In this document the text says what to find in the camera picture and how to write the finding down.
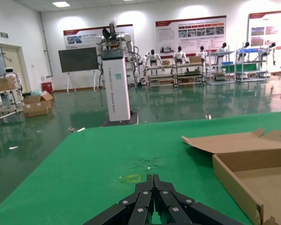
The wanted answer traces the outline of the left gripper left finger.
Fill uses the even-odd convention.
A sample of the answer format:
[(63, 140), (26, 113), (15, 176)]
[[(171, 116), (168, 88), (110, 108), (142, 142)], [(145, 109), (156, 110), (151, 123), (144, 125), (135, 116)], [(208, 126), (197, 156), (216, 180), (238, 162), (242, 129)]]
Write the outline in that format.
[(153, 215), (153, 176), (135, 185), (135, 192), (112, 205), (86, 225), (149, 225)]

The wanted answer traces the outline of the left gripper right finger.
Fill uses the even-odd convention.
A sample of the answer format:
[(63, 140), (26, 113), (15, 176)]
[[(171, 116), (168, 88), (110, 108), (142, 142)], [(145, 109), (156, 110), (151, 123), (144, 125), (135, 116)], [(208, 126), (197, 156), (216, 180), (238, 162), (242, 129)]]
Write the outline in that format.
[(155, 210), (163, 224), (239, 225), (240, 222), (177, 192), (172, 183), (153, 175)]

